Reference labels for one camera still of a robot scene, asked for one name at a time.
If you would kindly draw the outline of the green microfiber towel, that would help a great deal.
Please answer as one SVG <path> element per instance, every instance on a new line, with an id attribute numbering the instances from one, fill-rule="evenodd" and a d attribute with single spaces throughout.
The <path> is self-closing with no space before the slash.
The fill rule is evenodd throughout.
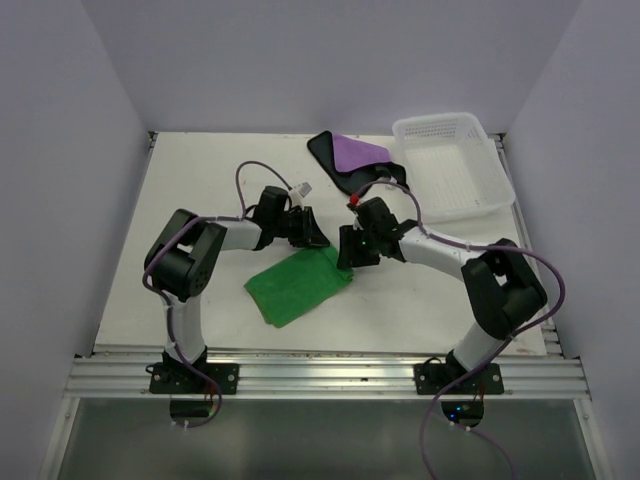
<path id="1" fill-rule="evenodd" d="M 265 323 L 283 328 L 350 285 L 353 269 L 337 262 L 332 245 L 299 250 L 251 277 L 244 289 Z"/>

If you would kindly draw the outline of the black and purple towel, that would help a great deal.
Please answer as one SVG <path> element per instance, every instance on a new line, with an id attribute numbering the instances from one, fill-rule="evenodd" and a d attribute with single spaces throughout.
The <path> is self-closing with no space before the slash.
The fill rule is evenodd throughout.
<path id="1" fill-rule="evenodd" d="M 407 188 L 407 173 L 382 146 L 323 131 L 306 143 L 308 151 L 342 193 L 366 193 L 371 183 L 387 180 Z"/>

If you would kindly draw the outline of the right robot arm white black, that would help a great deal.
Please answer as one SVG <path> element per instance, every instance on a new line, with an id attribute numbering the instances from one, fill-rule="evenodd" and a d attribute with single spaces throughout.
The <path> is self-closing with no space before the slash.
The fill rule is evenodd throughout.
<path id="1" fill-rule="evenodd" d="M 474 323 L 444 362 L 418 366 L 418 386 L 470 391 L 481 380 L 481 362 L 547 303 L 525 255 L 508 239 L 475 250 L 459 239 L 427 234 L 415 220 L 398 221 L 379 197 L 362 201 L 352 195 L 348 208 L 355 221 L 339 229 L 340 269 L 374 266 L 386 257 L 432 268 L 465 287 Z"/>

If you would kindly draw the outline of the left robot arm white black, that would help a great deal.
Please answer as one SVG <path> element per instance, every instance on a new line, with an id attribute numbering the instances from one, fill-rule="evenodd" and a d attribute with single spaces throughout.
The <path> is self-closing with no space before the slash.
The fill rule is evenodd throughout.
<path id="1" fill-rule="evenodd" d="M 201 328 L 201 294 L 223 251 L 260 251 L 283 238 L 294 248 L 330 245 L 313 210 L 294 189 L 267 186 L 256 206 L 239 218 L 202 217 L 178 209 L 144 260 L 142 282 L 166 308 L 167 343 L 162 360 L 150 367 L 156 383 L 201 390 L 210 376 Z"/>

